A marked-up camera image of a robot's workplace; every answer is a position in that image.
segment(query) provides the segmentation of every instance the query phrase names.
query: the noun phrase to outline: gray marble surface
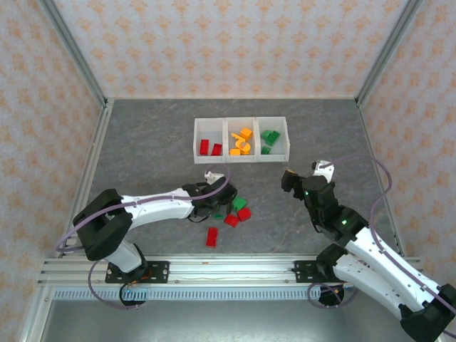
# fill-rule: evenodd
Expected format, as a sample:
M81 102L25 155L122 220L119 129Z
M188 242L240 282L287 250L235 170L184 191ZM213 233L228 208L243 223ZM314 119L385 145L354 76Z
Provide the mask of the gray marble surface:
M353 100L116 100L90 198L111 187L121 195L152 195L204 181L208 165L193 163L194 119L237 116L285 116L289 129L288 163L227 164L253 217L237 228L215 219L170 219L134 229L127 240L145 254L318 254L331 242L315 233L304 203L281 190L281 176L286 168L310 175L317 159L369 153ZM339 202L368 218L380 194L372 163L337 165L333 180ZM383 207L377 220L380 235L395 246ZM205 246L208 227L219 228L216 249Z

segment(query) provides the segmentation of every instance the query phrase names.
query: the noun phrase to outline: cable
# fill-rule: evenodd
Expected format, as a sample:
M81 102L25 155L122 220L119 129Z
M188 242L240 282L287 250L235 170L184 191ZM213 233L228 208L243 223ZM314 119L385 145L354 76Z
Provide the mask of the cable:
M206 172L209 172L210 170L212 170L214 167L216 167L218 165L215 165L211 168L208 169L208 171ZM84 227L87 223L89 223L90 221L92 221L93 219L96 219L97 217L101 216L101 215L104 215L106 214L107 212L112 212L113 210L117 210L117 209L122 209L122 208L126 208L126 207L133 207L135 205L141 205L141 204L145 204L145 203L149 203L149 202L153 202L153 201L160 201L160 200L182 200L182 201L196 201L196 200L203 200L204 198L208 198L208 197L211 197L219 192L221 192L225 186L227 186L230 178L231 178L231 172L229 171L229 168L224 165L224 164L219 164L219 166L223 166L225 168L225 170L227 171L227 174L225 175L225 181L223 182L223 184L218 187L216 190L212 191L212 192L209 192L208 194L205 194L205 195L201 195L201 196L194 196L194 197L184 197L184 196L170 196L170 195L166 195L166 196L156 196L156 197L149 197L149 198L145 198L145 199L142 199L140 201L137 201L137 202L127 202L127 203L121 203L121 204L116 204L116 205L111 205L110 207L107 207L107 208L104 208L98 212L95 212L93 213L92 215L86 217L85 219L83 219L81 222L79 222L74 228L72 228L71 231L69 231L68 233L64 234L59 240L58 242L56 243L56 245L54 246L54 249L57 251L57 252L73 252L73 251L76 251L76 250L79 250L81 249L80 246L76 246L76 247L69 247L69 248L61 248L61 245L62 243L64 243L69 237L71 237L71 235L73 235L74 233L76 233L79 229L81 229L82 227Z
M424 284L419 278L414 276L412 273L410 273L404 266L402 266L391 254L388 253L388 251L385 250L385 247L381 244L381 242L378 239L377 231L375 230L375 225L374 225L374 214L375 214L375 209L377 206L380 204L381 200L386 196L386 194L391 190L391 187L393 186L393 178L391 177L390 172L386 168L386 166L378 159L370 156L370 155L365 155L363 153L354 153L352 155L347 155L345 157L338 158L334 160L333 162L330 162L328 164L320 166L321 169L324 169L326 167L338 164L340 162L345 162L348 160L360 158L360 157L367 157L374 161L378 166L381 167L381 169L384 171L386 174L386 177L388 178L388 186L385 189L385 191L375 200L373 203L370 212L369 212L369 228L370 232L372 234L372 238L379 248L379 250L384 253L384 255L396 266L398 267L403 273L407 274L416 284L420 285L422 289L424 289L426 292L431 294L434 298L436 298L440 303L442 303L447 309L449 309L451 312L453 312L456 315L456 309L453 308L446 300L444 300L441 296L436 294L433 290L429 289L426 284Z
M138 305L134 305L134 306L122 306L122 305L117 305L117 304L114 304L114 303L111 303L110 301L106 301L105 299L101 298L99 295L97 295L97 293L95 292L95 290L93 289L92 287L92 273L93 273L93 270L95 269L95 266L97 266L97 264L100 262L100 260L97 260L93 263L92 267L90 268L89 272L88 272L88 277L87 277L87 284L88 284L88 289L90 290L90 292L92 293L92 295L97 298L97 300L99 300L99 302L105 304L106 306L109 306L110 308L114 308L114 309L121 309L121 310L131 310L131 309L138 309Z
M327 306L327 305L316 303L311 298L311 290L317 285L325 287L327 289L326 291L331 291L334 294L334 296L336 296L337 300L339 301L339 304L338 305L334 305L334 306ZM316 308L319 308L319 309L338 309L338 308L341 308L343 306L349 305L349 303L351 303L354 300L354 298L356 297L356 295L358 294L358 291L359 291L358 289L355 289L355 292L353 292L351 297L347 301L344 301L342 303L341 297L337 294L336 290L334 290L332 287L330 287L329 285L326 285L324 283L313 283L307 288L307 299L309 300L309 303L311 305L313 305L313 306L315 306Z
M446 330L443 331L443 333L444 333L445 335L447 335L447 336L449 336L449 337L451 337L451 338L454 338L454 339L456 340L456 335L455 335L455 334L450 333L449 331L446 331Z

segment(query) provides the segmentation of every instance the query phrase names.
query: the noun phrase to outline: floral wallpaper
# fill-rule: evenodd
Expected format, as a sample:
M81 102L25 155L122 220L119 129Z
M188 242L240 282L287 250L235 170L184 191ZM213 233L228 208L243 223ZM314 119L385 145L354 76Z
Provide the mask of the floral wallpaper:
M0 4L0 331L17 341L99 106L37 0Z
M118 98L355 98L406 0L57 0Z
M456 286L456 7L424 1L363 107L410 255Z

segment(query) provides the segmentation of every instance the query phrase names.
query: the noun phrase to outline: gray floor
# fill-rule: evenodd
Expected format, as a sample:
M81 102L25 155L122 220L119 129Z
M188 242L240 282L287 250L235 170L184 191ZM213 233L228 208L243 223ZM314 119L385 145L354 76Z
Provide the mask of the gray floor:
M43 342L411 342L380 304L359 293L336 310L307 301L155 301L138 311L54 301Z
M111 187L122 195L152 195L203 181L207 165L193 163L194 119L236 116L285 116L289 128L290 162L228 164L252 219L235 229L214 219L173 219L135 229L127 239L145 254L318 254L330 241L315 233L303 202L283 192L280 180L286 168L310 175L314 160L369 153L353 100L116 100L90 198ZM338 165L333 180L339 202L367 218L380 194L371 162ZM219 228L216 249L205 246L211 226ZM395 246L384 208L377 227Z

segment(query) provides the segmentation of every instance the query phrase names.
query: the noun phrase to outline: metal base plate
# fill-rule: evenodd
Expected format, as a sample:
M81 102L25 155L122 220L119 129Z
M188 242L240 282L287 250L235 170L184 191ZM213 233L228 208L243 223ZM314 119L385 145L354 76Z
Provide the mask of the metal base plate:
M318 272L316 261L296 260L292 271L296 275L296 283L342 283L340 279L327 277Z
M148 261L148 268L144 275L145 279L141 279L141 284L166 284L168 282L168 274L170 273L170 263L168 261ZM119 268L109 263L106 271L105 282L107 284L125 284L128 279Z

